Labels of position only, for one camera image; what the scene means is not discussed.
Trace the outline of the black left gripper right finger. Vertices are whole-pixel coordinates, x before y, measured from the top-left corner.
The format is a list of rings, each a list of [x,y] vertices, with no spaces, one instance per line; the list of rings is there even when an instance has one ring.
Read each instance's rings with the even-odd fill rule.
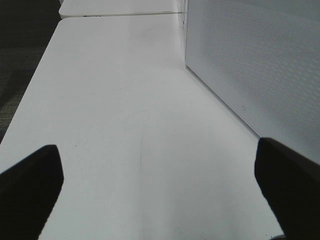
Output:
[[[320,238],[320,166],[269,137],[257,144],[254,176],[288,240]]]

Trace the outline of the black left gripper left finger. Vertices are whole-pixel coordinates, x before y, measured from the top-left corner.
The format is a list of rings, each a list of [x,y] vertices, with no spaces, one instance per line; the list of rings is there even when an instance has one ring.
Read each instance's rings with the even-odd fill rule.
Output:
[[[45,145],[0,175],[0,238],[37,240],[64,183],[58,147]]]

